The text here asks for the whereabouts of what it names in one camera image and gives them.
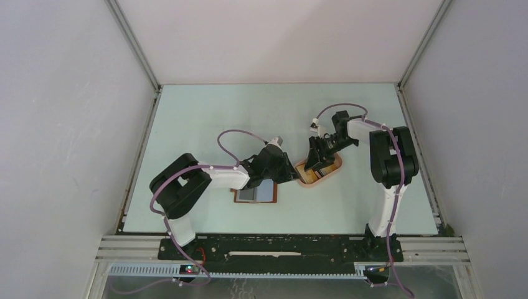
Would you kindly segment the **pink oval tray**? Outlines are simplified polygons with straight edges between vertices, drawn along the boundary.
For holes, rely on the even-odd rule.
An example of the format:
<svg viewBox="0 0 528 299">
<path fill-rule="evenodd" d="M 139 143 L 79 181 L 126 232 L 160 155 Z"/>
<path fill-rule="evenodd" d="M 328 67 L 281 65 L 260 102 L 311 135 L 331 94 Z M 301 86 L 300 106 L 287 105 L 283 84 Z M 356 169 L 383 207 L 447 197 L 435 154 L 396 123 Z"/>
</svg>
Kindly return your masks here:
<svg viewBox="0 0 528 299">
<path fill-rule="evenodd" d="M 334 155 L 334 162 L 332 165 L 319 170 L 305 170 L 307 160 L 302 160 L 294 166 L 295 171 L 299 175 L 298 183 L 302 187 L 314 187 L 328 180 L 331 176 L 335 175 L 341 168 L 343 162 L 342 158 L 336 153 Z"/>
</svg>

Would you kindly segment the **brown leather card holder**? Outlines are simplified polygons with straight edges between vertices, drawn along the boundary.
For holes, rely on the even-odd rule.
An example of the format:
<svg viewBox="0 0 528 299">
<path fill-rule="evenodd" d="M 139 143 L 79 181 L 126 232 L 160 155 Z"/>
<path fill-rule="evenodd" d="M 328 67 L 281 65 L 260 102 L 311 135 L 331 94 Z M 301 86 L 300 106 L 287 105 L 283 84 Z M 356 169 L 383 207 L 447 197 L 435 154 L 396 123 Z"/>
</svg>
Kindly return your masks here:
<svg viewBox="0 0 528 299">
<path fill-rule="evenodd" d="M 234 202 L 235 203 L 247 203 L 247 204 L 271 204 L 277 202 L 278 197 L 278 187 L 277 184 L 275 184 L 271 179 L 267 179 L 261 182 L 261 184 L 258 187 L 255 187 L 256 189 L 256 199 L 253 202 L 240 202 L 237 201 L 238 198 L 238 191 L 232 189 L 232 192 L 234 193 Z"/>
</svg>

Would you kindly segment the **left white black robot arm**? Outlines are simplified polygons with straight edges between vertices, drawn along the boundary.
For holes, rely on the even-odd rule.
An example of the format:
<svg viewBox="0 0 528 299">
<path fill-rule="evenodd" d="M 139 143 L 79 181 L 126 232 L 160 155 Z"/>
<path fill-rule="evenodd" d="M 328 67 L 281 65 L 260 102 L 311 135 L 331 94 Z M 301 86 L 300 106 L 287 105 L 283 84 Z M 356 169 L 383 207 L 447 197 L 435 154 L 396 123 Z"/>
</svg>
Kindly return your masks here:
<svg viewBox="0 0 528 299">
<path fill-rule="evenodd" d="M 282 184 L 298 178 L 287 153 L 271 143 L 233 166 L 203 164 L 185 153 L 150 182 L 153 197 L 149 208 L 162 217 L 173 238 L 173 252 L 186 260 L 197 251 L 196 233 L 188 213 L 208 188 L 246 190 L 266 180 Z"/>
</svg>

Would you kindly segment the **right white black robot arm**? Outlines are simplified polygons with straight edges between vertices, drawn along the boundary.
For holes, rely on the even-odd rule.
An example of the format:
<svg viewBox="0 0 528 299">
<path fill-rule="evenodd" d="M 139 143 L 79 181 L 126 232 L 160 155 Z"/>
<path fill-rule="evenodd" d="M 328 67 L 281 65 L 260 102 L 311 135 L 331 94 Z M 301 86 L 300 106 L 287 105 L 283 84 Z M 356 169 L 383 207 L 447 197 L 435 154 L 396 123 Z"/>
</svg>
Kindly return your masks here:
<svg viewBox="0 0 528 299">
<path fill-rule="evenodd" d="M 381 188 L 380 202 L 366 225 L 362 252 L 369 260 L 378 260 L 391 251 L 395 241 L 395 220 L 400 200 L 419 165 L 409 128 L 391 128 L 367 119 L 338 111 L 332 116 L 334 133 L 329 134 L 313 118 L 308 157 L 303 173 L 321 179 L 335 168 L 336 153 L 348 146 L 369 146 L 370 173 Z"/>
</svg>

